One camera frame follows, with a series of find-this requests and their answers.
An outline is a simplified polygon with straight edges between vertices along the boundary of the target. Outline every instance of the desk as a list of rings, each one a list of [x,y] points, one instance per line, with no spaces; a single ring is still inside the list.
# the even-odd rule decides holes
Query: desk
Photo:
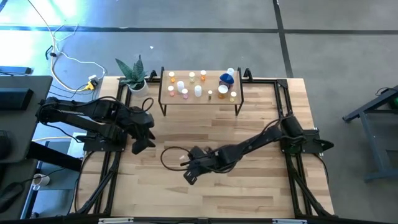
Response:
[[[105,77],[99,96],[116,96],[118,83],[118,77]],[[313,128],[304,80],[288,79],[288,84],[296,117],[304,129]],[[278,143],[244,156],[228,174],[200,176],[193,186],[183,178],[183,172],[169,171],[160,163],[159,156],[165,147],[216,148],[239,143],[258,134],[268,122],[278,117],[272,86],[244,84],[243,91],[245,99],[239,116],[235,116],[234,108],[228,105],[175,105],[163,117],[160,107],[154,104],[149,111],[155,119],[152,132],[156,136],[156,148],[147,148],[134,155],[130,150],[133,140],[128,140],[119,166],[112,216],[294,217],[285,158]],[[150,83],[148,96],[156,102],[158,93],[159,84]],[[133,97],[131,105],[141,105],[144,99]],[[96,152],[86,163],[78,193],[80,206],[98,185],[103,157],[103,152]],[[178,163],[178,157],[168,159]],[[307,154],[303,155],[303,164],[309,189],[324,208],[333,213],[323,164]],[[298,195],[300,208],[304,211],[302,195],[300,192]]]

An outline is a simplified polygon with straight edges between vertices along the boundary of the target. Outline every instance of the small container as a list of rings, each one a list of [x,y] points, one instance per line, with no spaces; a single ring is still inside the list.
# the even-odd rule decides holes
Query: small container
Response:
[[[235,98],[236,98],[236,92],[233,91],[233,92],[231,92],[231,97],[229,98],[229,101],[234,102]]]
[[[184,98],[184,100],[188,99],[188,90],[187,89],[182,90],[182,98]]]
[[[178,81],[177,82],[177,90],[178,90],[178,92],[181,93],[183,89],[184,89],[184,82],[183,81]]]
[[[174,72],[169,72],[169,77],[170,77],[170,82],[171,83],[175,83],[175,74],[174,74]]]
[[[208,100],[211,100],[211,95],[213,94],[213,91],[211,91],[211,90],[209,90],[208,92],[207,92],[207,97],[208,97]]]
[[[200,71],[200,80],[202,82],[204,82],[206,80],[206,74],[207,74],[206,71],[204,71],[204,70]]]
[[[194,82],[195,82],[195,72],[190,72],[190,73],[189,73],[189,81],[190,81],[191,83],[194,83]]]
[[[218,87],[218,98],[224,99],[226,97],[227,92],[228,92],[228,87],[226,85],[220,85]]]
[[[195,96],[201,97],[201,86],[200,85],[195,86]]]
[[[234,75],[234,69],[233,68],[229,68],[226,73],[228,73],[229,75]]]
[[[170,96],[174,96],[174,95],[175,95],[174,86],[169,86],[169,87],[167,88],[167,90],[169,91]]]

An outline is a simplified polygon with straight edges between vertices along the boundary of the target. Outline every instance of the gray floor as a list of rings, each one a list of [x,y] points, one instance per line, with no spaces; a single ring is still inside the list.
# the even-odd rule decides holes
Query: gray floor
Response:
[[[33,3],[51,25],[277,28],[272,0]],[[279,4],[285,29],[398,29],[395,0],[279,0]],[[0,13],[0,25],[43,23],[26,1],[12,0]],[[35,75],[50,75],[49,61],[44,57],[51,45],[48,32],[2,30],[0,36],[3,65],[31,66]],[[345,124],[341,117],[374,98],[377,89],[397,84],[398,36],[287,34],[286,41],[293,75],[305,79],[315,124],[322,138],[335,143],[325,153],[325,160],[336,214],[397,223],[398,181],[363,182],[364,175],[375,170],[368,142],[359,120]],[[278,34],[78,32],[62,46],[72,57],[103,65],[109,75],[120,75],[114,58],[133,62],[141,54],[146,70],[158,72],[161,66],[176,70],[239,66],[249,67],[256,77],[287,76]],[[59,58],[55,70],[74,88],[88,76],[101,74],[93,65],[64,57]],[[91,95],[75,99],[88,101]],[[69,133],[76,131],[60,126]],[[40,126],[35,138],[59,135],[57,130]]]

